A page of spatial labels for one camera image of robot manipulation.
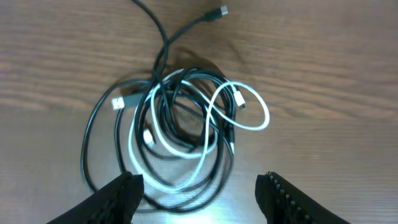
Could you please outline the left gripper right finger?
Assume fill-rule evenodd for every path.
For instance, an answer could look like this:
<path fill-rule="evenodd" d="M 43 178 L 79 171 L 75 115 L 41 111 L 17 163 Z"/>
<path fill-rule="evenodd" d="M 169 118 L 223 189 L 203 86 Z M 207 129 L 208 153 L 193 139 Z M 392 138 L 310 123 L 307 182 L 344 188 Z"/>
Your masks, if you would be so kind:
<path fill-rule="evenodd" d="M 348 224 L 276 172 L 257 176 L 255 198 L 267 223 Z"/>

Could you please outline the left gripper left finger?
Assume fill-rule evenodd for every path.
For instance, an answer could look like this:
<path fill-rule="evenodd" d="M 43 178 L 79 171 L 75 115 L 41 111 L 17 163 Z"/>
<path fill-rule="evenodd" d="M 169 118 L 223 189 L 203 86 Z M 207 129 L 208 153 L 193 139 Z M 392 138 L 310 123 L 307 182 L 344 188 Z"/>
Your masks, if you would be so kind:
<path fill-rule="evenodd" d="M 143 176 L 125 172 L 49 223 L 131 223 L 143 196 Z"/>

